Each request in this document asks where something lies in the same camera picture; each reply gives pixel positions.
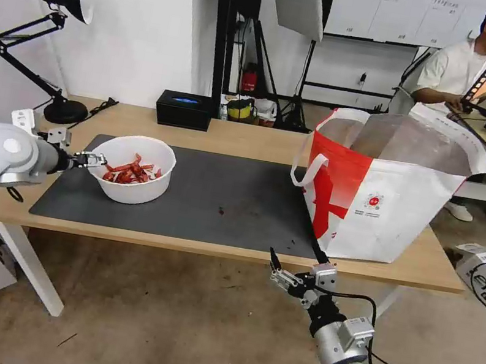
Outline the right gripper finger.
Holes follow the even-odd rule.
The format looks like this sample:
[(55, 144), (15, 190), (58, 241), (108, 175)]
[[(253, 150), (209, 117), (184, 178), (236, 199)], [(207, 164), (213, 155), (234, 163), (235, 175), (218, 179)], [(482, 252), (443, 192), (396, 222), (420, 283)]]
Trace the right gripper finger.
[(302, 291), (304, 282), (289, 271), (283, 270), (281, 262), (273, 247), (270, 247), (270, 269), (270, 279), (280, 288), (284, 289), (291, 296), (302, 296), (298, 293)]
[(326, 255), (326, 253), (323, 250), (321, 250), (320, 246), (317, 243), (312, 244), (312, 249), (313, 249), (313, 252), (316, 256), (316, 260), (318, 261), (319, 265), (328, 264), (329, 259)]

